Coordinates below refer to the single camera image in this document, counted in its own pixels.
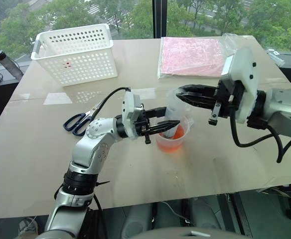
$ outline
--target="plastic cup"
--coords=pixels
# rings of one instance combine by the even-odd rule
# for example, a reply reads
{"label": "plastic cup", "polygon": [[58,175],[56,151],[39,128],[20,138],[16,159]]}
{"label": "plastic cup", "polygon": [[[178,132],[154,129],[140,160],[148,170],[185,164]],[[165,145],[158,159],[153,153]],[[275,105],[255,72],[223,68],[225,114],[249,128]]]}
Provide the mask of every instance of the plastic cup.
{"label": "plastic cup", "polygon": [[190,132],[193,123],[193,119],[183,117],[173,138],[165,138],[162,133],[156,134],[155,139],[158,148],[164,152],[177,151],[181,147],[186,135]]}

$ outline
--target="shoe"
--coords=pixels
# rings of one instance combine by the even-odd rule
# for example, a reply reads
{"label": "shoe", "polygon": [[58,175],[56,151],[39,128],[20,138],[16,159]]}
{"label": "shoe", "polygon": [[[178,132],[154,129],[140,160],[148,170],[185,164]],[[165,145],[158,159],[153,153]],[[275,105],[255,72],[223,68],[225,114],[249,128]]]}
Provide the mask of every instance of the shoe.
{"label": "shoe", "polygon": [[38,234],[38,223],[35,218],[24,218],[19,223],[18,235],[22,235],[25,232],[33,232],[34,234]]}
{"label": "shoe", "polygon": [[291,184],[288,187],[284,187],[284,186],[271,187],[271,188],[265,189],[264,191],[262,191],[262,193],[276,194],[283,197],[291,198]]}

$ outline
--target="blue scissors handle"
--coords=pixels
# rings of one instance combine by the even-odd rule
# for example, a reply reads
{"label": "blue scissors handle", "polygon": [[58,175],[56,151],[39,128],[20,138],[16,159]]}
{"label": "blue scissors handle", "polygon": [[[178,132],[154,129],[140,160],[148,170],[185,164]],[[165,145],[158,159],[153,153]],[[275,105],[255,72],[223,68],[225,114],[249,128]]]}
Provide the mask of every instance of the blue scissors handle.
{"label": "blue scissors handle", "polygon": [[[73,117],[69,118],[69,120],[67,120],[63,126],[64,126],[64,129],[67,130],[67,131],[72,131],[76,126],[78,126],[81,122],[81,120],[86,116],[85,113],[81,113],[81,114],[76,114],[74,115]],[[70,122],[72,122],[73,120],[75,120],[76,118],[78,118],[77,121],[74,122],[73,125],[69,126]]]}
{"label": "blue scissors handle", "polygon": [[87,116],[83,121],[80,122],[80,124],[78,124],[75,129],[72,131],[72,134],[75,136],[84,136],[86,130],[82,131],[82,132],[78,132],[79,130],[81,130],[82,127],[84,127],[86,125],[86,123],[90,123],[91,121],[91,116]]}

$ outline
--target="beige tabletop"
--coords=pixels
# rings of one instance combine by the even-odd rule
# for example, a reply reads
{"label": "beige tabletop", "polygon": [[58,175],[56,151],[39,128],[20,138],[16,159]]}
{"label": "beige tabletop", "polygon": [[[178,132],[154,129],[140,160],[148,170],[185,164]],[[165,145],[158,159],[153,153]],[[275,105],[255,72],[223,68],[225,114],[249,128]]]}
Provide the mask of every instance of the beige tabletop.
{"label": "beige tabletop", "polygon": [[[291,84],[251,37],[237,37],[250,46],[260,68],[259,89],[291,88]],[[216,86],[218,79],[157,79],[160,40],[117,40],[113,54],[117,78],[60,87],[32,62],[0,117],[0,218],[48,214],[53,194],[63,181],[71,151],[79,138],[62,124],[86,112],[117,87],[137,89],[146,109],[166,105],[166,94],[186,84]],[[124,92],[114,95],[100,112],[114,117],[121,112]],[[182,148],[161,152],[154,137],[125,139],[112,146],[99,175],[110,183],[96,188],[103,208],[162,200],[236,192],[291,183],[291,149],[276,164],[273,139],[250,148],[238,148],[228,119],[208,124],[210,110],[190,107],[194,124]],[[241,142],[267,132],[238,125]]]}

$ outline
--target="glass window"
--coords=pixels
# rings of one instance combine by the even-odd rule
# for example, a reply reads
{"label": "glass window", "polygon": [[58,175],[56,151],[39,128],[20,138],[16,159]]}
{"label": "glass window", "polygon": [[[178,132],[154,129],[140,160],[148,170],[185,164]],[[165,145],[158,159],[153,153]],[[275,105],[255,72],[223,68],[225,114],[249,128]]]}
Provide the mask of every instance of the glass window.
{"label": "glass window", "polygon": [[43,31],[107,23],[113,39],[153,38],[150,0],[0,0],[0,50],[30,61]]}
{"label": "glass window", "polygon": [[291,0],[168,0],[167,36],[253,35],[291,51]]}

